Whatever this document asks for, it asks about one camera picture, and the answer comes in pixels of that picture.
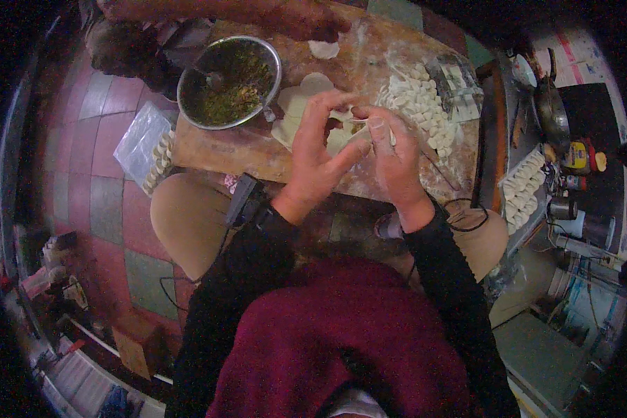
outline black sleeve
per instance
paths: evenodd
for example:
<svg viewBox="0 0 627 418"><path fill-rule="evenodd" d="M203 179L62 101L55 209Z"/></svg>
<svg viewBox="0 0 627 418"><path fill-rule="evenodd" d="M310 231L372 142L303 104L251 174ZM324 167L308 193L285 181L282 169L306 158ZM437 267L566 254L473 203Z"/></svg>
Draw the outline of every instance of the black sleeve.
<svg viewBox="0 0 627 418"><path fill-rule="evenodd" d="M290 244L295 228L276 211L274 218L280 231L269 231L255 223L244 226L193 293L166 416L205 415L242 314L260 295L282 287L292 271Z"/></svg>
<svg viewBox="0 0 627 418"><path fill-rule="evenodd" d="M426 295L439 310L447 337L467 369L469 389L485 416L519 417L518 402L497 351L482 287L438 205L432 222L404 239L415 259Z"/></svg>

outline red sweater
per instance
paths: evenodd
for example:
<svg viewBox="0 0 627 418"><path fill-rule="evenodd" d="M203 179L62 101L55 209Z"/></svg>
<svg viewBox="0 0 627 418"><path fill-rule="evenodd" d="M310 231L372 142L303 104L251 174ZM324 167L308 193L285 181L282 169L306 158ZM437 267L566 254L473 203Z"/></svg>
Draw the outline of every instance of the red sweater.
<svg viewBox="0 0 627 418"><path fill-rule="evenodd" d="M467 414L467 372L426 297L368 260L307 273L307 286L269 292L244 312L208 417L314 417L348 383L389 415ZM372 372L350 370L344 351Z"/></svg>

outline wok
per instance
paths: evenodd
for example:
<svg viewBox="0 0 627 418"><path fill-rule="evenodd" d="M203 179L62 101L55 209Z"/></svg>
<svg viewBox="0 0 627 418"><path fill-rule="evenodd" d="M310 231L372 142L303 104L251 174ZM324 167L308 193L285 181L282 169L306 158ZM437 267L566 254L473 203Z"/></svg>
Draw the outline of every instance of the wok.
<svg viewBox="0 0 627 418"><path fill-rule="evenodd" d="M564 155L569 151L569 121L560 93L555 87L557 68L555 52L552 48L548 48L548 55L550 56L550 74L539 80L534 92L534 107L540 128L548 143L558 154Z"/></svg>

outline metal bowl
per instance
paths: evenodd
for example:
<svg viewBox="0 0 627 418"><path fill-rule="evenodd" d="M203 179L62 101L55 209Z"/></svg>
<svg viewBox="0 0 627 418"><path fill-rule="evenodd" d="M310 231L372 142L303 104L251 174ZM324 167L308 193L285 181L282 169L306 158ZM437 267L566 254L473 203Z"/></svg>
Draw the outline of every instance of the metal bowl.
<svg viewBox="0 0 627 418"><path fill-rule="evenodd" d="M263 41L262 39L254 38L252 36L231 36L229 38L220 39L210 44L203 51L200 58L198 58L197 60L197 63L198 63L197 66L202 71L207 71L207 69L204 67L205 62L208 62L209 60L223 59L223 56L225 54L233 54L237 50L238 47L241 47L242 45L247 45L247 44L258 45L259 50L262 54L261 56L262 59L265 60L265 62L267 62L269 65L270 74L272 76L272 80L271 80L272 85L271 85L271 89L269 90L267 97L265 97L265 103L268 105L272 102L272 100L274 100L276 93L279 91L279 86L281 85L281 79L283 78L284 69L281 64L281 58L279 57L279 54L276 52L276 49L272 45ZM217 126L202 125L199 122L196 122L188 114L186 105L184 104L185 98L184 100L182 100L182 92L189 92L190 89L193 88L192 80L191 80L192 76L199 76L199 73L197 73L197 71L191 68L185 69L184 72L181 74L181 78L179 79L179 84L176 88L176 99L178 101L179 111L184 115L184 118L186 118L187 121L197 126L198 128L208 129L208 130L220 130L220 129L232 128L233 126L237 126L246 121L249 121L253 116L261 113L263 110L263 105L260 104L251 113L247 114L246 116L241 117L240 119L237 119L236 121L230 122L228 124L217 125Z"/></svg>

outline wooden table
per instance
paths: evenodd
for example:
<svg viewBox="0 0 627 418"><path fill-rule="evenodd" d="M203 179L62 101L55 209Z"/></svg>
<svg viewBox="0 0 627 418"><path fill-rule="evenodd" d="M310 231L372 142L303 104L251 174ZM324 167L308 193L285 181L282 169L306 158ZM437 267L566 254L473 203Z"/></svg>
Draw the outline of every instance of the wooden table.
<svg viewBox="0 0 627 418"><path fill-rule="evenodd" d="M378 90L388 83L391 74L388 62L412 68L423 58L430 60L441 54L457 55L462 61L468 61L452 48L396 21L370 15L357 7L338 3L330 3L330 7L352 22L351 31L340 34L341 52L332 60L314 58L305 41L294 41L257 26L228 21L217 22L211 40L239 34L265 39L276 48L284 63L282 88L297 85L304 76L318 71L331 79L335 87L359 92L368 98L369 103L376 100ZM248 172L259 179L286 183L292 170L291 154L271 136L270 125L263 117L257 116L233 129L208 131L198 129L180 115L173 161L180 167L235 175ZM462 122L460 125L463 139L453 145L447 163L438 164L439 171L447 179L460 185L458 191L451 188L425 155L420 156L420 181L439 201L471 197L473 190L479 121ZM370 153L356 164L335 191L387 200L375 179L374 158Z"/></svg>

